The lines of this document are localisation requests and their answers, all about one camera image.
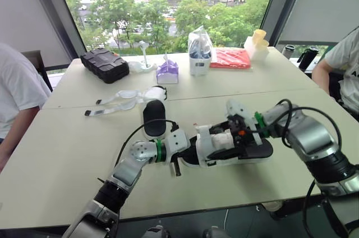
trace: black chair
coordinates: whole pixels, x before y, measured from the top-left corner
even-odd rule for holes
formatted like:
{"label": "black chair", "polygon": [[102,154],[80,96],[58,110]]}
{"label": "black chair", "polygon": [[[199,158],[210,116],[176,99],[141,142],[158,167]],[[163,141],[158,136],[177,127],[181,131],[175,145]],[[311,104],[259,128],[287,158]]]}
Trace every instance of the black chair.
{"label": "black chair", "polygon": [[22,52],[22,54],[34,65],[35,69],[41,74],[45,83],[52,92],[52,86],[49,81],[49,77],[47,76],[40,50]]}

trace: white t-shirt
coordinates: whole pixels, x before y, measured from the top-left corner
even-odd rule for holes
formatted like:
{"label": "white t-shirt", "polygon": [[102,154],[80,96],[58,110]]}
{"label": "white t-shirt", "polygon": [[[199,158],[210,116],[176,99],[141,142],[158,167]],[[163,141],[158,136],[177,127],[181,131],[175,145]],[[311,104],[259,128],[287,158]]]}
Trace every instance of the white t-shirt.
{"label": "white t-shirt", "polygon": [[332,68],[347,66],[344,79],[339,81],[340,94],[344,104],[359,113],[359,28],[330,50],[325,60]]}
{"label": "white t-shirt", "polygon": [[0,43],[0,138],[6,137],[21,110],[42,107],[49,96],[50,90],[33,64]]}

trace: gray wall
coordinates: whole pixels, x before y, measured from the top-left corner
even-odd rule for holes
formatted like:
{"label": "gray wall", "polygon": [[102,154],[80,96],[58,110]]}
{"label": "gray wall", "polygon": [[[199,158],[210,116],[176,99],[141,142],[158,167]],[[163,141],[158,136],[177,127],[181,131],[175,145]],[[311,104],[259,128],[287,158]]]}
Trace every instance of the gray wall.
{"label": "gray wall", "polygon": [[45,67],[71,62],[39,0],[0,2],[0,42],[21,52],[41,50]]}

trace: red package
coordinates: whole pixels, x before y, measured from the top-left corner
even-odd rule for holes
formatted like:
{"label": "red package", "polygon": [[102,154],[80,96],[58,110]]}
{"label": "red package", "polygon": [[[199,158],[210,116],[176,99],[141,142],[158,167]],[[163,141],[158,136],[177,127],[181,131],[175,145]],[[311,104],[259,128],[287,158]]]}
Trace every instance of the red package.
{"label": "red package", "polygon": [[243,48],[220,47],[215,49],[216,57],[212,58],[211,68],[250,68],[251,61]]}

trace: black water bottle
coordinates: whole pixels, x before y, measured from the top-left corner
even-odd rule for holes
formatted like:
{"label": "black water bottle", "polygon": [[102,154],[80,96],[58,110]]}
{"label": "black water bottle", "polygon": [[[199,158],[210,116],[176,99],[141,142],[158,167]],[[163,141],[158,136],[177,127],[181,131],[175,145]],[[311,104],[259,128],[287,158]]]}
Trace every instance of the black water bottle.
{"label": "black water bottle", "polygon": [[298,63],[300,62],[299,68],[301,69],[301,71],[305,71],[308,68],[308,66],[310,65],[310,63],[312,63],[318,52],[318,48],[316,48],[315,46],[311,46],[301,54],[300,58],[297,61]]}

